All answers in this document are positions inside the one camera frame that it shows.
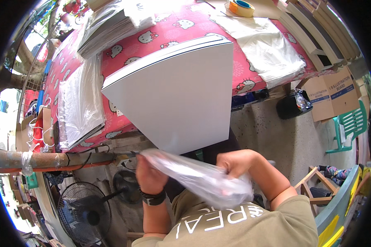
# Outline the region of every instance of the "black cable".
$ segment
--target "black cable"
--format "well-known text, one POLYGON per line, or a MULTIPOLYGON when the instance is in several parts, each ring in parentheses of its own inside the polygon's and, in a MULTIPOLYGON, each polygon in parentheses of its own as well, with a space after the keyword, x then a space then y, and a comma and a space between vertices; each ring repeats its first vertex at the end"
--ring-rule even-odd
POLYGON ((136 171, 136 169, 129 169, 128 167, 126 167, 126 166, 125 166, 125 161, 124 161, 124 162, 122 162, 122 163, 121 163, 121 165, 122 165, 123 167, 125 167, 126 169, 128 169, 128 170, 131 170, 131 171, 136 171))
POLYGON ((95 148, 98 148, 98 147, 104 147, 104 146, 107 146, 107 147, 109 148, 109 149, 106 151, 106 153, 108 153, 108 152, 110 151, 110 146, 107 145, 107 144, 102 144, 102 145, 97 146, 97 147, 92 147, 92 148, 90 148, 90 149, 84 150, 84 151, 79 152, 79 153, 85 153, 85 152, 88 152, 88 151, 90 151, 90 150, 92 150, 92 149, 95 149, 95 148))
POLYGON ((66 156, 67 156, 67 165, 66 166, 69 166, 70 164, 70 158, 69 158, 69 155, 67 153, 64 153, 66 156))
POLYGON ((73 170, 73 171, 77 171, 77 170, 82 169, 82 168, 87 164, 87 162, 89 161, 89 158, 90 158, 91 155, 92 155, 92 153, 89 153, 88 159, 84 162, 84 164, 83 164, 80 168, 75 169, 75 170, 73 170))

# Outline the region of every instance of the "pink tablecloth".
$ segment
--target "pink tablecloth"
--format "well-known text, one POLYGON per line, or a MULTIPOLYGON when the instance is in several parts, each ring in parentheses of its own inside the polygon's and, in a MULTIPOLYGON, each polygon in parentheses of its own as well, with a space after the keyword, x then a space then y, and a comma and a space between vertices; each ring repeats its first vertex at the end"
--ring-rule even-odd
MULTIPOLYGON (((213 33, 225 37, 234 43, 232 95, 257 91, 266 87, 266 83, 258 76, 257 72, 250 68, 250 64, 236 40, 222 30, 218 24, 209 19, 206 8, 210 6, 207 3, 204 3, 203 0, 183 0, 179 5, 178 9, 180 10, 177 12, 156 13, 155 21, 157 24, 155 26, 124 38, 111 48, 103 51, 101 69, 104 78, 119 68, 159 49, 213 33)), ((290 41, 307 64, 305 72, 295 76, 289 82, 332 73, 330 70, 317 72, 301 45, 298 44, 288 30, 278 20, 271 21, 290 41)), ((48 103, 48 98, 52 99, 50 105, 54 123, 57 121, 59 81, 66 80, 81 65, 75 52, 77 47, 73 46, 75 40, 81 38, 78 35, 79 31, 75 30, 71 33, 58 48, 62 50, 53 59, 48 74, 44 102, 48 103)), ((214 92, 214 82, 203 83, 211 83, 212 92, 214 92)), ((105 96, 102 97, 106 117, 102 133, 85 140, 79 146, 74 147, 71 150, 72 152, 84 151, 121 133, 136 130, 136 127, 125 116, 117 116, 115 106, 110 104, 105 96)))

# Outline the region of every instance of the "plastic bag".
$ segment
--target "plastic bag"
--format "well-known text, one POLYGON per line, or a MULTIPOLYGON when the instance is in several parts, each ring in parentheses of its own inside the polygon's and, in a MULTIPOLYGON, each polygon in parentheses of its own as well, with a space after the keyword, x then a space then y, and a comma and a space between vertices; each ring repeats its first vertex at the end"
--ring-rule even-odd
POLYGON ((296 98, 296 103, 300 111, 308 111, 312 107, 312 103, 302 96, 301 89, 294 89, 296 91, 294 97, 296 98))
POLYGON ((33 174, 32 164, 30 164, 30 160, 32 159, 33 152, 23 152, 22 153, 22 174, 25 176, 31 176, 33 174))
POLYGON ((158 149, 147 149, 140 154, 156 169, 176 179, 215 208, 232 208, 246 199, 253 200, 252 185, 247 176, 229 179, 220 167, 158 149))
POLYGON ((59 84, 59 146, 68 151, 104 126, 100 58, 85 61, 59 84))
POLYGON ((84 25, 85 32, 78 53, 90 58, 119 40, 155 25, 155 15, 149 4, 152 3, 114 0, 96 10, 84 25))
POLYGON ((306 66, 292 45, 268 18, 212 15, 234 37, 252 67, 271 89, 298 75, 306 66))

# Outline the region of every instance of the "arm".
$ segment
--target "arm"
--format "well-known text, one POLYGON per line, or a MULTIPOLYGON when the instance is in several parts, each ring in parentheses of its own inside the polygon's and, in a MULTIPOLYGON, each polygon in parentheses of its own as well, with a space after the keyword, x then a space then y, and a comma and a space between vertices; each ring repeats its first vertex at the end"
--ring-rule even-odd
POLYGON ((244 149, 219 154, 217 166, 226 169, 232 177, 239 177, 248 171, 270 201, 271 210, 276 210, 284 200, 297 195, 289 180, 256 151, 244 149))
MULTIPOLYGON (((165 186, 168 176, 154 169, 142 155, 137 156, 136 178, 143 193, 157 195, 165 186)), ((166 203, 147 205, 143 202, 144 237, 164 238, 170 231, 171 222, 166 203)))

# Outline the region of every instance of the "hand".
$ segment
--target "hand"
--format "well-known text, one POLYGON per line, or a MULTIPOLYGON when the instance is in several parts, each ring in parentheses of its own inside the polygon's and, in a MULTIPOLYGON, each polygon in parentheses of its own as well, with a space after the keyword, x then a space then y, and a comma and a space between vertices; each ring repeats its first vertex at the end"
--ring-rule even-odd
POLYGON ((217 155, 216 165, 224 168, 229 176, 239 178, 253 164, 252 160, 255 153, 255 151, 250 149, 220 153, 217 155))
POLYGON ((155 169, 143 156, 137 155, 136 179, 143 193, 157 195, 168 181, 168 176, 155 169))

